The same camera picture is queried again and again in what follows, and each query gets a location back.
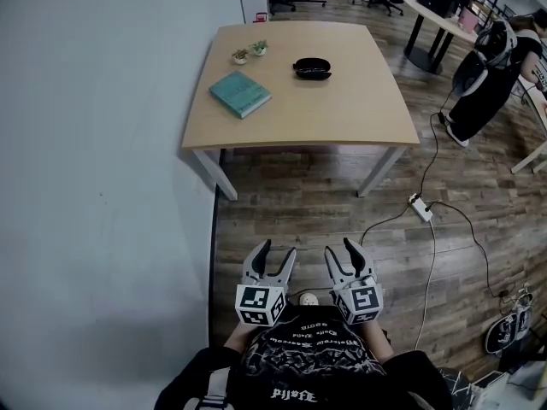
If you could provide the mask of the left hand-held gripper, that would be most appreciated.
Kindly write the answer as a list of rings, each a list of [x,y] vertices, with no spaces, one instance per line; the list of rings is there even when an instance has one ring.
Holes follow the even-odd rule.
[[[259,243],[244,259],[242,283],[237,286],[235,310],[242,323],[273,327],[287,304],[288,283],[294,267],[297,250],[290,249],[274,273],[265,277],[271,240]]]

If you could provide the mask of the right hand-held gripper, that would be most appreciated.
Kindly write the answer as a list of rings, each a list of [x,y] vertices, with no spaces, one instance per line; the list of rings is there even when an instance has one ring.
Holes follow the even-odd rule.
[[[352,271],[347,272],[334,251],[326,246],[324,258],[332,280],[332,298],[348,325],[376,319],[383,310],[383,290],[377,282],[371,255],[357,242],[344,238]]]

